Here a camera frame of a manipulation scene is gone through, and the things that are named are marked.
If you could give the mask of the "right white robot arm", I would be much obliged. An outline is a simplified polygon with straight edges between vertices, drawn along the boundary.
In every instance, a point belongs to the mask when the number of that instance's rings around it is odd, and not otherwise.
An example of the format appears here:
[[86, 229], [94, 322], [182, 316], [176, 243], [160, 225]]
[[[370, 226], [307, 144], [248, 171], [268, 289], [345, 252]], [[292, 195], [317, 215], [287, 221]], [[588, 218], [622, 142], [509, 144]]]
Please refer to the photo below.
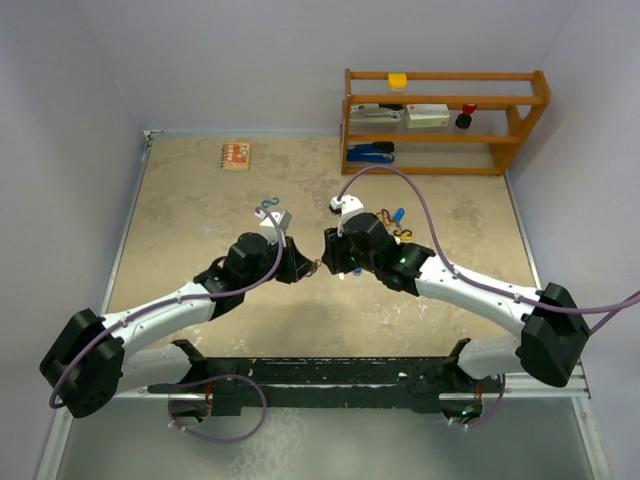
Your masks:
[[564, 287], [550, 283], [537, 290], [465, 268], [448, 269], [433, 250], [395, 240], [371, 213], [326, 229], [324, 244], [322, 261], [334, 275], [360, 268], [393, 291], [452, 304], [506, 330], [503, 337], [456, 344], [444, 369], [446, 383], [456, 391], [517, 372], [564, 387], [590, 337]]

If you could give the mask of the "blue white tag key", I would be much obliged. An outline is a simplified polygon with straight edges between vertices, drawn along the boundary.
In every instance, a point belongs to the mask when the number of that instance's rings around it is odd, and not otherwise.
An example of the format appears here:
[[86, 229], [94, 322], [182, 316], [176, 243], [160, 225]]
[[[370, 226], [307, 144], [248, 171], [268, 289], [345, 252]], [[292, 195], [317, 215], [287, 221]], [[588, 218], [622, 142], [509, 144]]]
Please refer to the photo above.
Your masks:
[[399, 227], [401, 225], [401, 221], [405, 216], [405, 209], [404, 208], [399, 208], [396, 210], [396, 212], [393, 215], [393, 221], [395, 223], [395, 225], [397, 227]]

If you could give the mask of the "orange S carabiner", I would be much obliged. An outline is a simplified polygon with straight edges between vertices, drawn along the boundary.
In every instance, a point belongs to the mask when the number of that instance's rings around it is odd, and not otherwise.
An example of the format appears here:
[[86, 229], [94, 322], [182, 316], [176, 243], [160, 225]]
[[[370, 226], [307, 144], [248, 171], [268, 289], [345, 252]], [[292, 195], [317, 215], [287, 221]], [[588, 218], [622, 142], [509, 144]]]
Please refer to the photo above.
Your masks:
[[376, 213], [376, 216], [381, 220], [385, 226], [391, 226], [395, 224], [395, 220], [390, 212], [386, 209], [381, 209]]
[[310, 267], [309, 271], [305, 274], [306, 277], [310, 277], [312, 275], [314, 275], [322, 266], [322, 261], [320, 259], [315, 259], [312, 262], [312, 266]]

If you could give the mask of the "black S carabiner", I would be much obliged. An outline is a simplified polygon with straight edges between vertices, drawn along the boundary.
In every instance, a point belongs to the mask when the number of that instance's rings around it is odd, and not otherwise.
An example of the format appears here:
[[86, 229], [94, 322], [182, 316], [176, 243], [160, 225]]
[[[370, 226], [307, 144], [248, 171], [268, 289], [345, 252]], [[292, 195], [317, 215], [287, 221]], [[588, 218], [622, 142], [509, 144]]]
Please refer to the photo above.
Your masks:
[[393, 231], [393, 235], [401, 241], [410, 241], [413, 239], [413, 232], [410, 229], [397, 229]]

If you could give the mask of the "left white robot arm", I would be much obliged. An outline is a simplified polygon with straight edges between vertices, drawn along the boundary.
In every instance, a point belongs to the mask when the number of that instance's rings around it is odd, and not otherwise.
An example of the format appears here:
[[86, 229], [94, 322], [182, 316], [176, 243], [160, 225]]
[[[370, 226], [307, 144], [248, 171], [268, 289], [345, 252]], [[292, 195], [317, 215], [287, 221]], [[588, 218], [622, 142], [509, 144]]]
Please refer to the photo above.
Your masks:
[[76, 312], [39, 366], [52, 388], [50, 408], [67, 408], [76, 418], [95, 413], [116, 394], [127, 375], [126, 362], [145, 347], [227, 314], [249, 291], [270, 280], [292, 284], [315, 269], [292, 237], [272, 243], [258, 233], [245, 233], [225, 255], [170, 294], [102, 316], [89, 308]]

